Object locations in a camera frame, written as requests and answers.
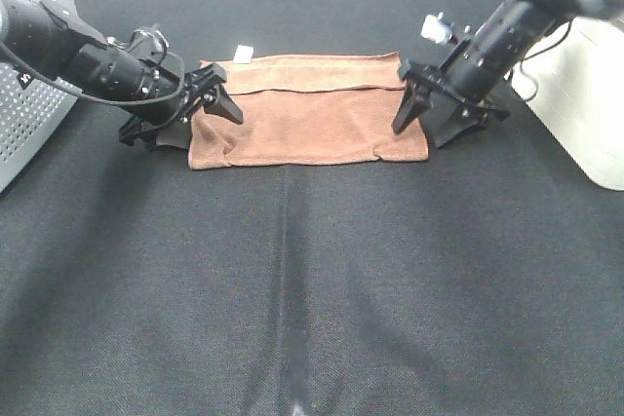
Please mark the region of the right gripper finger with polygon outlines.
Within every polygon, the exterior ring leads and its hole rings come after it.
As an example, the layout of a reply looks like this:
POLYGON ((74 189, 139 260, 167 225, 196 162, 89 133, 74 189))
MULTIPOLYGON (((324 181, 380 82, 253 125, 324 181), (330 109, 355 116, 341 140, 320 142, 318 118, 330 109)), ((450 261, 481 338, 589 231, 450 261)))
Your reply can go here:
POLYGON ((489 113, 480 107, 461 104, 446 95, 433 95, 432 111, 439 123, 433 130, 433 141, 442 148, 459 136, 482 128, 489 113))
POLYGON ((402 133, 416 118, 431 108, 431 90, 412 80, 406 81, 406 88, 392 121, 394 134, 402 133))

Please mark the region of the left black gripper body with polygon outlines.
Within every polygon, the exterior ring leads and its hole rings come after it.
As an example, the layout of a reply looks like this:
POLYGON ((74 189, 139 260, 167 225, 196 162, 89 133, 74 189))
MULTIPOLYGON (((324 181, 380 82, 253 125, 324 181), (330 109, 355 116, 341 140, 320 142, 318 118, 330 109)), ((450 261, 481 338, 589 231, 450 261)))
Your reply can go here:
POLYGON ((182 88, 173 90, 172 97, 159 95, 156 101, 139 106, 123 106, 132 117, 119 129, 119 141, 132 146, 137 140, 144 143, 157 131, 176 121, 190 122, 190 116, 204 99, 204 94, 219 85, 219 68, 202 67, 187 72, 182 88))

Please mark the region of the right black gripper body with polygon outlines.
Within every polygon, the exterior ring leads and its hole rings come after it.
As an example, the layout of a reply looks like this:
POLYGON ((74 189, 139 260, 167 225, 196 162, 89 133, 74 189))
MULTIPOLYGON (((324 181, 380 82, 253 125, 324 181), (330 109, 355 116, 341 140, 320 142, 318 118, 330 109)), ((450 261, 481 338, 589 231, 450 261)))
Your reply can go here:
POLYGON ((399 66, 399 79, 405 83, 405 88, 407 80, 412 80, 429 88, 431 90, 430 109, 433 107, 431 95, 435 94, 446 95, 461 104, 483 108, 489 113, 489 116, 494 116, 499 121, 506 120, 511 114, 506 102, 508 99, 506 93, 511 91, 511 87, 504 81, 499 81, 485 97, 475 99, 461 95, 451 85, 447 74, 441 67, 419 63, 412 59, 403 61, 399 66))

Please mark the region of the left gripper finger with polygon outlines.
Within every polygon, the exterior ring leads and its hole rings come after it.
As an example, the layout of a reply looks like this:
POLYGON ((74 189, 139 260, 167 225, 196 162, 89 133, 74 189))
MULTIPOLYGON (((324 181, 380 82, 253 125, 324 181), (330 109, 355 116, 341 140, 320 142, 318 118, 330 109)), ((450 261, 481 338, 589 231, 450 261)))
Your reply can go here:
POLYGON ((242 109, 233 101, 224 87, 214 87, 204 94, 204 112, 236 125, 244 123, 242 109))
POLYGON ((145 143, 148 150, 180 149, 188 150, 190 146, 190 122, 176 121, 170 126, 157 131, 145 143))

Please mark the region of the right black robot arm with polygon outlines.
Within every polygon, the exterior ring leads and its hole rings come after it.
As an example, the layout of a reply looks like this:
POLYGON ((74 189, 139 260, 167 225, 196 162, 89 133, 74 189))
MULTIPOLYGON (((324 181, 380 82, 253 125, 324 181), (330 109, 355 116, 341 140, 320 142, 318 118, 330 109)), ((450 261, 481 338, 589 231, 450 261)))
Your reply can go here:
POLYGON ((623 10, 623 0, 504 0, 474 33, 456 38, 450 24, 434 16, 422 36, 454 47, 439 65, 402 62, 398 75, 406 88, 392 130, 402 133, 424 112, 442 105, 449 116, 433 131, 437 147, 505 120, 509 106, 520 101, 507 74, 542 38, 577 17, 610 20, 623 10))

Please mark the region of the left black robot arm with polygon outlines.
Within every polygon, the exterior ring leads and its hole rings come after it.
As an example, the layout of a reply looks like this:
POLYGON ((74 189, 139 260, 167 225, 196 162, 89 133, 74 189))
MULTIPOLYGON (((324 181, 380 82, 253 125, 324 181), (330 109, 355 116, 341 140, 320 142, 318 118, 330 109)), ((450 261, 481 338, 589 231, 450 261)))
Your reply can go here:
POLYGON ((1 0, 1 58, 65 93, 128 112, 118 131, 126 145, 186 149, 198 109, 244 121, 224 88, 225 69, 215 62, 186 69, 156 25, 120 42, 56 1, 1 0))

